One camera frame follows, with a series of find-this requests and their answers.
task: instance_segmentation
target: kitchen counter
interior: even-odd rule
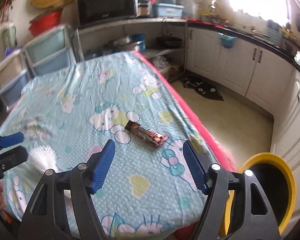
[[[262,47],[264,49],[267,49],[267,50],[273,52],[274,54],[278,55],[279,57],[283,58],[284,60],[289,62],[291,65],[293,65],[300,72],[300,65],[298,63],[296,63],[293,58],[291,58],[291,57],[287,56],[286,54],[284,54],[282,51],[280,51],[274,45],[271,46],[271,45],[269,45],[265,42],[262,42],[261,40],[258,40],[256,38],[252,37],[252,36],[244,35],[242,33],[239,33],[239,32],[233,31],[233,30],[217,27],[217,26],[211,25],[211,24],[204,24],[204,23],[188,22],[188,27],[220,32],[220,33],[223,33],[223,34],[228,35],[228,36],[237,37],[239,39],[251,42],[251,43],[253,43],[253,44],[255,44],[259,47]]]

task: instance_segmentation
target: shelf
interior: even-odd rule
[[[141,51],[140,53],[147,59],[166,55],[172,52],[181,51],[184,48],[179,49],[159,49],[159,48],[146,48],[145,51]]]
[[[102,30],[105,28],[117,27],[120,25],[126,24],[139,24],[139,23],[186,23],[187,20],[180,18],[143,18],[143,19],[128,19],[128,20],[119,20],[113,22],[107,22],[102,24],[97,24],[91,27],[79,29],[79,34],[89,33],[97,30]]]

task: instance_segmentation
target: floor mat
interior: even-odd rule
[[[199,95],[217,101],[223,101],[220,92],[198,76],[187,76],[181,79],[183,87],[194,89]]]

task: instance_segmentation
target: metal bolt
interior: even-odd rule
[[[218,171],[218,170],[221,169],[220,165],[219,165],[219,164],[216,164],[216,163],[212,164],[212,165],[211,165],[211,168],[213,168],[215,171]]]
[[[50,176],[50,175],[53,174],[53,170],[47,170],[47,171],[45,172],[45,174],[46,174],[47,176]]]
[[[87,168],[87,165],[86,165],[85,163],[80,163],[80,164],[78,165],[78,169],[79,169],[79,170],[84,170],[85,168]]]
[[[253,175],[253,172],[251,170],[245,170],[244,174],[246,174],[247,176],[251,177]]]

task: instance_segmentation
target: brown candy wrapper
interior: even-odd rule
[[[137,135],[138,137],[148,141],[154,146],[161,146],[169,137],[166,135],[159,134],[151,129],[141,125],[137,122],[128,121],[126,130]]]

